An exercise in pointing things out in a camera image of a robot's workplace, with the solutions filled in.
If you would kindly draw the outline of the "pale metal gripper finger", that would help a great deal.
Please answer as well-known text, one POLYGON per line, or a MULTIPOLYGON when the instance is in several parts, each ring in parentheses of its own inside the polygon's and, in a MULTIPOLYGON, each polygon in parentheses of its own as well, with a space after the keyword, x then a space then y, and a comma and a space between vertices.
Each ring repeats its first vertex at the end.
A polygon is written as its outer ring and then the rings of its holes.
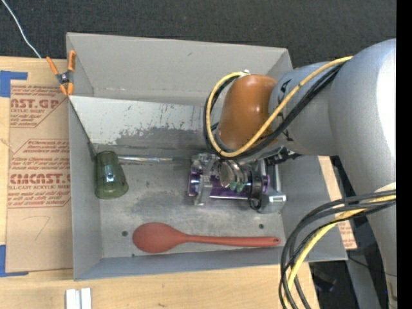
POLYGON ((198 194, 193 199, 193 205, 195 206, 205 206, 210 199, 212 191, 211 185, 204 185, 199 188, 198 194))
POLYGON ((199 153, 192 156, 191 171, 194 173, 203 173, 213 158, 214 155, 209 153, 199 153))

